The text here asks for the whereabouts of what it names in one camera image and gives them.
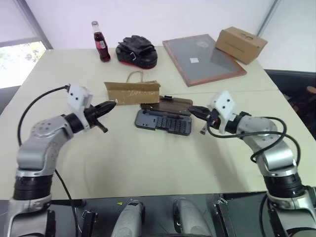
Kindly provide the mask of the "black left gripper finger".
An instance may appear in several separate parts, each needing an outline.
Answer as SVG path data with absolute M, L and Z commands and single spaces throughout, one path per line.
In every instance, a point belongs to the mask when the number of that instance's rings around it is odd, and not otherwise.
M 116 106 L 115 101 L 105 101 L 97 105 L 99 111 L 111 111 Z
M 102 105 L 102 106 L 98 109 L 98 117 L 102 117 L 102 116 L 104 116 L 105 114 L 109 113 L 114 107 L 115 107 L 115 104 Z

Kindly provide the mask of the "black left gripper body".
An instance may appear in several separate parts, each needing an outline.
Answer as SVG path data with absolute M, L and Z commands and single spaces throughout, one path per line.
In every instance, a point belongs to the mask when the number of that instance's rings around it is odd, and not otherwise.
M 103 133 L 108 132 L 108 129 L 98 120 L 97 106 L 90 106 L 84 110 L 84 116 L 90 126 L 90 128 L 98 127 Z

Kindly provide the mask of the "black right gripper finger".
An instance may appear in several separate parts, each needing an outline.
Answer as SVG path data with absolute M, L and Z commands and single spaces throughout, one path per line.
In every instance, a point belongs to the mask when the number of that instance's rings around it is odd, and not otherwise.
M 190 106 L 188 111 L 191 114 L 208 114 L 208 108 L 203 106 Z
M 208 120 L 208 111 L 204 112 L 204 111 L 190 111 L 190 113 L 192 115 L 194 115 L 195 117 L 197 117 L 198 119 L 207 121 Z

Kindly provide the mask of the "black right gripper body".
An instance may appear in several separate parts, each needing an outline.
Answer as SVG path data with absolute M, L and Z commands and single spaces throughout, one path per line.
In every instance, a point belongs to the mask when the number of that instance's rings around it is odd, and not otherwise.
M 206 124 L 201 129 L 200 133 L 202 135 L 206 134 L 208 127 L 214 128 L 216 130 L 219 129 L 220 119 L 219 119 L 219 113 L 216 109 L 212 109 L 211 111 L 209 109 L 203 109 L 202 110 L 202 119 L 206 119 L 206 121 L 209 122 L 209 125 Z

